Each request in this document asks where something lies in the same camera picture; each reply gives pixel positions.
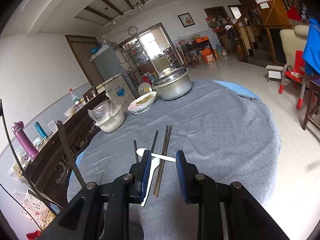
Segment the wooden sideboard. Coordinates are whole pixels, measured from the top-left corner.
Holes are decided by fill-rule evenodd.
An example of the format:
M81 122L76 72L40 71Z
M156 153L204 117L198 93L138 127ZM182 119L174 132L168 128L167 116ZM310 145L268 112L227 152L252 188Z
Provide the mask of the wooden sideboard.
M74 158L89 145L93 136L100 131L100 128L94 126L93 120L89 117L88 109L92 110L107 99L105 93L100 93L64 123L63 127ZM33 162L26 167L25 176L31 180L39 192L64 207L68 203L67 188L71 171L59 133L55 132L41 147Z

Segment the aluminum pot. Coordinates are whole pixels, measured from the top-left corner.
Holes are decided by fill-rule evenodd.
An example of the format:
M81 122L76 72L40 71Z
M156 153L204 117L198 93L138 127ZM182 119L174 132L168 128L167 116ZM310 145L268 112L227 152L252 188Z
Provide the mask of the aluminum pot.
M170 73L157 78L151 88L157 90L164 100L182 97L192 87L189 72L190 70L185 67L174 69Z

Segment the wall clock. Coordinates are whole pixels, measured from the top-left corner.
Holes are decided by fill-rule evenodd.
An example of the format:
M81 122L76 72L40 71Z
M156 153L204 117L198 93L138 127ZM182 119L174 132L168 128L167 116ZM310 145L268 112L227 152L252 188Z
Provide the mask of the wall clock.
M130 27L130 28L128 29L128 33L129 33L130 35L135 35L135 34L137 34L137 32L138 32L137 27L132 26L132 27Z

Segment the black cable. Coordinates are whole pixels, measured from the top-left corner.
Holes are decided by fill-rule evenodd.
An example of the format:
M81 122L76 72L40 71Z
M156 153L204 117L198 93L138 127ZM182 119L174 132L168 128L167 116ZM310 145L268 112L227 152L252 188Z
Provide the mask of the black cable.
M5 188L4 186L2 186L2 184L0 183L1 188L3 188L3 190L15 201L19 204L19 206L21 206L25 212L27 212L27 214L32 218L32 220L36 223L36 225L39 227L39 229L42 231L41 227L39 226L39 224L35 221L35 219L30 215L30 213L19 203L18 200L16 200Z
M10 146L10 149L12 151L12 154L13 154L13 157L15 158L18 166L19 166L19 169L21 170L21 174L22 176L24 176L24 169L22 168L22 165L13 149L13 146L12 146L12 143L11 143L11 140L10 140L10 137L9 137L9 133L8 133L8 130L7 130L7 125L5 123L5 119L4 119L4 111L3 111L3 106L2 106L2 100L0 99L0 112L2 114L2 121L3 121L3 125L4 125L4 131L5 131L5 134L7 136L7 140L9 142L9 146ZM27 182L29 183L31 189L33 190L33 192L35 192L39 198L39 200L41 200L46 206L47 208L55 215L57 216L57 213L52 209L52 207L50 207L50 205L47 203L47 201L45 200L44 197L41 196L41 194L39 193L39 191L36 189L36 187L33 185L33 183L31 182L31 180L27 177L27 176L24 176L25 179L27 180Z

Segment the small white stool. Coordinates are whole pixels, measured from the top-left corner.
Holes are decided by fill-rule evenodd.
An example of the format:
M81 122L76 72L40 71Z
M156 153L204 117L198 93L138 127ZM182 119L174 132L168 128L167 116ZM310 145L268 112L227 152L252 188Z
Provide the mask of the small white stool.
M266 66L266 70L268 70L268 79L267 79L268 82L270 81L270 78L281 79L281 73L283 71L283 67L268 65Z

